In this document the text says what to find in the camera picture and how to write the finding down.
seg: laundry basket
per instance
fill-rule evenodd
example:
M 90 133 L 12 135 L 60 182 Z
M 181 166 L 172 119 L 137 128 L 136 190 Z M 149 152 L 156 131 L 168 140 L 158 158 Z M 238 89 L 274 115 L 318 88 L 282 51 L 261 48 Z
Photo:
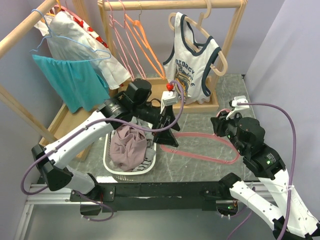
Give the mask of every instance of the laundry basket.
M 133 175 L 141 175 L 149 172 L 156 163 L 156 154 L 154 155 L 152 162 L 144 169 L 144 170 L 137 170 L 137 171 L 123 171 L 119 167 L 115 166 L 114 163 L 111 160 L 110 157 L 110 144 L 111 144 L 111 138 L 115 134 L 115 131 L 112 131 L 111 133 L 107 134 L 105 136 L 105 144 L 104 144 L 104 152 L 103 152 L 103 165 L 105 169 L 107 169 L 110 173 L 115 175 L 121 175 L 121 176 L 115 176 L 117 179 L 120 180 L 129 180 L 125 176 L 133 176 Z M 153 149 L 157 151 L 157 144 L 153 143 Z

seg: white wall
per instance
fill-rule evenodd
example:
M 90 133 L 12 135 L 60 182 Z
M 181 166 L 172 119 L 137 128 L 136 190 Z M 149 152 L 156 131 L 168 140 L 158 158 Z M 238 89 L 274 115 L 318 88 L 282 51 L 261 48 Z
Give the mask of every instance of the white wall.
M 320 1 L 286 0 L 245 76 L 252 102 L 276 104 L 289 112 L 297 133 L 294 185 L 320 219 L 319 56 Z M 292 132 L 286 118 L 254 108 L 266 129 L 266 142 L 290 168 Z
M 0 39 L 29 15 L 31 9 L 26 1 L 5 0 L 0 7 Z M 41 40 L 35 33 L 36 30 L 32 30 L 0 59 L 0 84 L 48 126 L 62 101 L 29 53 Z M 0 113 L 0 233 L 1 239 L 10 240 L 16 233 L 26 200 L 20 191 L 20 181 L 33 162 L 31 148 L 39 142 L 40 136 L 1 101 Z M 33 171 L 25 187 L 28 189 L 31 181 L 38 177 L 39 173 Z
M 28 0 L 33 8 L 36 8 L 42 0 Z M 68 7 L 73 10 L 71 0 L 66 1 Z M 277 16 L 284 0 L 249 0 L 239 25 L 232 48 L 228 55 L 228 73 L 245 74 L 255 57 L 261 43 L 263 42 L 271 24 Z M 100 13 L 95 0 L 85 0 L 92 27 L 100 36 L 105 39 L 105 34 L 100 19 Z M 203 9 L 182 9 L 180 12 L 186 14 L 194 20 L 198 20 Z M 159 61 L 164 62 L 170 55 L 174 33 L 169 29 L 168 16 L 176 10 L 144 10 L 141 15 L 141 22 L 147 34 L 148 41 L 156 53 Z M 138 19 L 140 10 L 127 11 L 132 19 Z M 215 38 L 222 47 L 226 37 L 234 9 L 213 9 L 209 18 L 202 22 L 203 27 Z M 115 11 L 114 17 L 123 22 L 123 11 Z M 195 30 L 199 42 L 204 42 L 201 33 Z M 143 54 L 139 54 L 140 62 L 146 73 L 154 73 Z

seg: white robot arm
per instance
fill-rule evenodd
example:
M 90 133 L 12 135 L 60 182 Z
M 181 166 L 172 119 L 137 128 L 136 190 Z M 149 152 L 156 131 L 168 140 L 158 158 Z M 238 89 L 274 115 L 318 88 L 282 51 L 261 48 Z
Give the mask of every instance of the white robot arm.
M 33 147 L 32 153 L 35 160 L 52 152 L 37 165 L 49 189 L 57 191 L 69 188 L 94 199 L 95 195 L 99 194 L 96 189 L 99 188 L 96 179 L 90 173 L 79 172 L 68 164 L 84 148 L 99 137 L 111 133 L 123 123 L 131 121 L 133 116 L 151 123 L 153 130 L 172 124 L 175 120 L 172 105 L 178 102 L 178 94 L 164 91 L 161 107 L 152 106 L 152 103 L 147 101 L 150 94 L 151 84 L 146 80 L 136 79 L 128 85 L 126 91 L 106 100 L 86 121 L 61 139 L 46 147 L 41 145 Z M 178 123 L 171 128 L 180 130 Z M 155 132 L 153 141 L 159 144 L 178 146 L 170 129 Z
M 294 186 L 288 185 L 289 174 L 284 162 L 273 148 L 264 143 L 265 130 L 258 120 L 242 117 L 239 113 L 245 106 L 238 106 L 238 103 L 247 102 L 244 96 L 235 97 L 230 102 L 233 111 L 222 111 L 218 117 L 212 117 L 214 133 L 218 137 L 228 137 L 243 156 L 247 168 L 271 193 L 277 206 L 247 187 L 234 173 L 229 173 L 219 181 L 223 186 L 222 195 L 229 195 L 247 205 L 269 225 L 277 238 L 286 217 L 288 191 L 291 191 L 287 231 L 282 239 L 300 240 L 319 236 L 319 221 L 309 212 Z

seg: table surface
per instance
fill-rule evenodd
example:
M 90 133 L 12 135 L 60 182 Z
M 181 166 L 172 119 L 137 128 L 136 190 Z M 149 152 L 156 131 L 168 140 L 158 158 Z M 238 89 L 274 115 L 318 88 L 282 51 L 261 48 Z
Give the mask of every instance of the table surface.
M 219 102 L 219 110 L 229 107 L 229 101 L 236 96 L 246 96 L 249 99 L 246 85 L 240 74 L 227 74 L 220 77 L 216 86 L 216 95 Z M 198 132 L 213 134 L 213 126 L 210 118 L 218 111 L 211 113 L 184 113 L 178 123 L 180 132 Z M 244 117 L 255 117 L 253 109 L 241 112 Z M 240 157 L 233 164 L 222 164 L 205 161 L 191 157 L 185 157 L 161 150 L 158 145 L 156 162 L 149 172 L 142 175 L 121 176 L 108 172 L 103 164 L 105 137 L 93 143 L 91 150 L 84 161 L 74 159 L 70 166 L 83 173 L 93 174 L 98 182 L 137 182 L 137 183 L 163 183 L 163 182 L 199 182 L 219 181 L 228 173 L 235 173 L 245 181 L 255 181 L 256 178 L 242 162 Z M 202 137 L 179 137 L 178 150 L 204 155 L 221 160 L 231 161 L 235 157 L 234 151 L 220 142 Z

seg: wooden clothes rack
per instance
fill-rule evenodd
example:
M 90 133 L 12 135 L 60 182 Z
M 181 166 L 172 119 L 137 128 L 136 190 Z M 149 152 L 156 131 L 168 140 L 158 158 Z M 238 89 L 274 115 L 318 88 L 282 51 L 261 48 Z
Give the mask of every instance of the wooden clothes rack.
M 84 7 L 84 0 L 72 0 L 77 15 L 89 23 L 88 14 Z M 37 9 L 46 14 L 57 4 L 56 0 L 45 0 Z M 14 30 L 12 30 L 4 39 L 0 41 L 0 59 L 13 48 L 42 18 L 41 14 L 34 11 L 27 16 Z M 12 96 L 0 84 L 0 100 L 6 104 L 10 109 L 18 114 L 20 118 L 26 121 L 34 130 L 36 130 L 42 139 L 39 142 L 43 146 L 55 142 L 57 139 L 63 137 L 75 127 L 84 122 L 91 112 L 85 111 L 81 108 L 77 113 L 72 114 L 68 107 L 63 104 L 54 120 L 47 129 L 43 124 L 37 120 L 14 96 Z M 87 147 L 77 155 L 77 158 L 84 160 L 89 152 L 90 147 Z
M 88 18 L 87 9 L 84 4 L 84 0 L 72 0 L 77 15 L 85 20 L 88 24 L 90 23 Z M 45 0 L 37 9 L 42 13 L 47 13 L 56 4 L 56 0 Z M 110 2 L 113 10 L 123 10 L 120 2 Z M 240 20 L 244 13 L 247 0 L 211 0 L 213 8 L 235 8 L 231 25 L 229 27 L 228 33 L 226 35 L 222 52 L 225 57 L 227 57 L 232 42 L 234 40 L 235 34 L 237 32 Z M 207 5 L 203 0 L 154 0 L 154 1 L 124 1 L 123 2 L 126 10 L 162 10 L 162 9 L 205 9 Z M 100 15 L 109 45 L 111 53 L 115 56 L 115 48 L 112 44 L 112 34 L 109 30 L 108 18 L 105 17 L 106 11 L 103 10 L 102 0 L 98 0 L 98 6 L 100 10 Z M 105 4 L 105 10 L 109 10 L 109 5 Z M 0 58 L 2 58 L 12 47 L 14 47 L 42 18 L 42 15 L 34 11 L 29 16 L 27 16 L 14 30 L 12 30 L 4 39 L 0 41 Z M 219 60 L 216 68 L 221 71 L 223 65 Z M 208 78 L 208 84 L 211 88 L 215 89 L 216 83 L 219 77 L 217 75 L 213 78 Z M 164 81 L 160 78 L 149 78 L 152 84 L 153 94 L 157 98 L 161 98 L 163 90 L 166 90 Z M 218 108 L 218 101 L 215 91 L 212 91 L 212 102 L 198 104 L 194 107 L 192 104 L 185 106 L 185 112 L 207 112 L 214 111 Z M 43 138 L 40 143 L 42 145 L 47 145 L 52 143 L 57 139 L 63 137 L 65 134 L 73 130 L 80 123 L 84 122 L 91 113 L 80 109 L 77 113 L 72 114 L 65 104 L 62 105 L 59 112 L 55 116 L 54 120 L 47 129 L 43 124 L 37 120 L 20 102 L 18 102 L 14 96 L 12 96 L 1 84 L 0 84 L 0 100 L 6 104 L 10 109 L 18 114 L 20 118 L 26 121 L 33 129 L 35 129 Z M 89 147 L 78 154 L 79 159 L 85 159 L 89 152 Z
M 225 9 L 225 8 L 234 8 L 234 14 L 229 26 L 228 32 L 226 34 L 223 46 L 222 53 L 227 57 L 229 50 L 232 46 L 233 40 L 235 38 L 239 23 L 245 11 L 248 0 L 210 0 L 211 7 L 214 9 Z M 97 0 L 97 4 L 100 10 L 100 16 L 105 32 L 105 37 L 108 42 L 108 46 L 112 55 L 116 56 L 116 48 L 113 45 L 113 36 L 109 26 L 108 12 L 110 7 L 113 11 L 123 11 L 124 8 L 126 11 L 130 10 L 179 10 L 179 9 L 206 9 L 207 4 L 204 0 L 151 0 L 151 1 L 110 1 L 103 2 L 103 0 Z M 218 59 L 216 68 L 219 71 L 223 69 L 223 63 L 221 59 Z M 167 90 L 166 84 L 167 81 L 161 79 L 161 77 L 152 77 L 147 78 L 147 80 L 152 84 L 152 95 L 150 99 L 156 98 L 161 99 L 163 91 Z M 184 113 L 204 113 L 204 112 L 213 112 L 216 111 L 219 107 L 218 99 L 216 95 L 216 85 L 219 80 L 219 76 L 215 73 L 213 77 L 208 76 L 206 79 L 206 85 L 212 92 L 210 102 L 204 102 L 203 104 L 198 104 L 197 102 L 188 104 L 184 106 Z M 124 86 L 120 90 L 125 90 L 128 84 L 131 81 L 128 80 L 124 83 Z M 180 104 L 175 104 L 173 106 L 173 111 L 177 113 L 180 109 Z

